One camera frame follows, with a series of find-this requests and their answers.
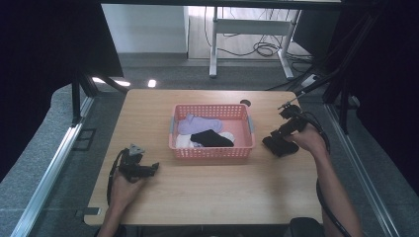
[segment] light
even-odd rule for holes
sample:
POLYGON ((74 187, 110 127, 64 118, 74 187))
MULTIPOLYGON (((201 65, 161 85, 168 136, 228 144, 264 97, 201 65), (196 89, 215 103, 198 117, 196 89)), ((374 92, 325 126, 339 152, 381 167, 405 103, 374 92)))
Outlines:
POLYGON ((156 86, 156 80, 151 79, 148 81, 148 87, 149 88, 154 88, 156 86))
MULTIPOLYGON (((93 79, 93 81, 94 82, 97 82, 97 83, 105 83, 102 79, 100 79, 99 77, 92 77, 92 79, 93 79)), ((130 85, 130 83, 129 82, 127 82, 127 81, 119 81, 119 80, 115 80, 115 82, 116 83, 118 83, 118 84, 120 84, 121 86, 125 86, 125 87, 128 87, 129 85, 130 85)))

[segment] metal frame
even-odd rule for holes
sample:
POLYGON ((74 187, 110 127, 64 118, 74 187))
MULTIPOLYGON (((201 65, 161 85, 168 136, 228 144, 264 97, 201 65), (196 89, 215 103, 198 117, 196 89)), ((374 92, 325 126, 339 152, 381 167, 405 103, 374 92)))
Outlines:
POLYGON ((367 173, 367 170, 363 165, 363 162, 361 161, 361 158, 358 155, 357 150, 354 148, 354 145, 352 144, 352 141, 349 138, 349 136, 340 126, 334 106, 325 105, 325 109, 327 114, 329 115, 330 120, 332 121, 333 127, 335 128, 346 153, 348 154, 349 160, 351 161, 352 166, 354 167, 358 180, 360 181, 361 186, 363 187, 364 192, 374 212, 376 213, 378 222, 381 225, 381 228, 385 236, 400 236, 384 201, 379 196, 376 187, 373 184, 373 181, 371 180, 370 176, 367 173))
MULTIPOLYGON (((86 3, 85 0, 66 0, 86 3)), ((370 7, 375 1, 290 1, 290 0, 90 0, 88 2, 130 5, 168 5, 168 6, 213 6, 213 7, 242 7, 242 8, 283 8, 297 10, 327 10, 337 11, 343 8, 370 7)))
POLYGON ((29 201, 27 207, 25 208, 24 213, 21 216, 21 219, 17 223, 15 230, 11 236, 28 236, 34 227, 35 221, 42 210, 42 207, 52 190, 52 187, 61 171, 61 168, 64 166, 68 154, 71 151, 77 135, 80 132, 81 127, 83 126, 86 116, 88 115, 92 104, 94 102, 93 98, 86 98, 81 111, 81 120, 75 125, 68 128, 64 138, 61 141, 55 155, 53 156, 48 168, 46 169, 40 184, 35 190, 31 200, 29 201))
POLYGON ((293 80, 293 72, 287 60, 287 51, 293 37, 296 20, 300 10, 297 10, 295 16, 290 22, 286 21, 263 21, 263 20, 233 20, 219 19, 217 17, 217 7, 213 8, 212 18, 212 46, 209 54, 209 77, 216 77, 217 62, 217 34, 244 34, 244 35, 269 35, 285 36, 284 46, 278 51, 278 57, 283 65, 284 73, 288 80, 293 80))

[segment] gray floor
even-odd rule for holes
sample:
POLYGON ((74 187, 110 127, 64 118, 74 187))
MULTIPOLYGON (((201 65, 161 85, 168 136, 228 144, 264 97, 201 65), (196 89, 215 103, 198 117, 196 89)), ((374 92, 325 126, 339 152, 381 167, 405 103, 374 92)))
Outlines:
MULTIPOLYGON (((278 61, 221 61, 217 78, 210 79, 207 60, 151 55, 121 55, 121 60, 125 79, 131 82, 131 88, 146 88, 150 78, 157 80, 157 89, 191 90, 268 90, 287 82, 278 61)), ((289 86, 275 90, 287 90, 289 86)), ((107 85, 100 86, 100 89, 102 93, 95 98, 92 112, 83 127, 96 129, 93 142, 88 150, 70 152, 31 236, 92 236, 97 229, 83 223, 83 211, 96 183, 125 98, 107 85)), ((302 97, 299 100, 301 107, 314 113, 326 129, 332 143, 333 164, 361 216, 366 236, 385 236, 377 211, 366 195, 321 102, 323 89, 319 88, 302 97)), ((54 94, 44 123, 0 185, 0 236, 10 236, 13 232, 70 125, 70 91, 67 86, 54 94)), ((349 137, 388 209, 399 236, 419 236, 419 198, 363 128, 355 111, 349 112, 348 128, 349 137)), ((82 148, 84 145, 80 142, 75 147, 82 148)), ((182 232, 176 229, 143 228, 142 233, 159 236, 158 233, 163 230, 166 230, 166 236, 179 236, 182 232)), ((283 228, 279 226, 241 227, 241 230, 247 234, 245 236, 279 236, 283 233, 283 228)), ((137 236, 140 231, 140 228, 129 227, 128 236, 137 236)))

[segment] aluminum rail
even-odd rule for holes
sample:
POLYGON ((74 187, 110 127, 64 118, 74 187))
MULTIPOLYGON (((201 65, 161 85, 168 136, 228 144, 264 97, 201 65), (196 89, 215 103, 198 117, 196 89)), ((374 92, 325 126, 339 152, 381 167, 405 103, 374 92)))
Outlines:
POLYGON ((46 169, 43 177, 38 184, 31 200, 29 201, 21 219, 17 223, 11 236, 28 236, 34 227, 35 222, 42 210, 43 204, 45 203, 52 187, 64 166, 68 154, 71 151, 83 123, 85 122, 86 116, 88 115, 92 104, 93 98, 86 98, 81 108, 81 120, 74 127, 69 127, 66 134, 64 135, 61 144, 59 145, 55 155, 53 156, 48 168, 46 169))
POLYGON ((361 186, 364 189, 364 192, 374 210, 377 216, 377 220, 379 224, 381 225, 381 228, 387 237, 399 237, 399 233, 394 225, 394 222, 391 218, 391 215, 388 212, 388 209, 382 200, 382 198, 379 196, 376 187, 373 184, 373 181, 370 179, 370 176, 367 173, 367 170, 365 169, 360 156, 357 153, 357 150, 355 149, 354 145, 352 144, 351 139, 343 129, 341 128, 339 122, 338 122, 338 116, 337 113, 333 107, 333 105, 325 105, 326 112, 330 116, 330 119, 333 123, 333 126, 339 136, 339 139, 342 142, 342 145, 348 154, 348 157, 352 163, 352 166, 354 167, 355 173, 357 174, 357 177, 361 183, 361 186))

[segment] purple cloth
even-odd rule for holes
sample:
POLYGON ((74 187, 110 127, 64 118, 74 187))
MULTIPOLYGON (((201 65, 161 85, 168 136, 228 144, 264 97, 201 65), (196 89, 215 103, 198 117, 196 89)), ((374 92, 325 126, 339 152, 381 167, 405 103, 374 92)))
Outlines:
POLYGON ((216 118, 201 118, 187 114, 185 119, 180 120, 178 124, 178 132, 182 135, 195 134, 210 129, 215 132, 221 132, 221 120, 216 118))

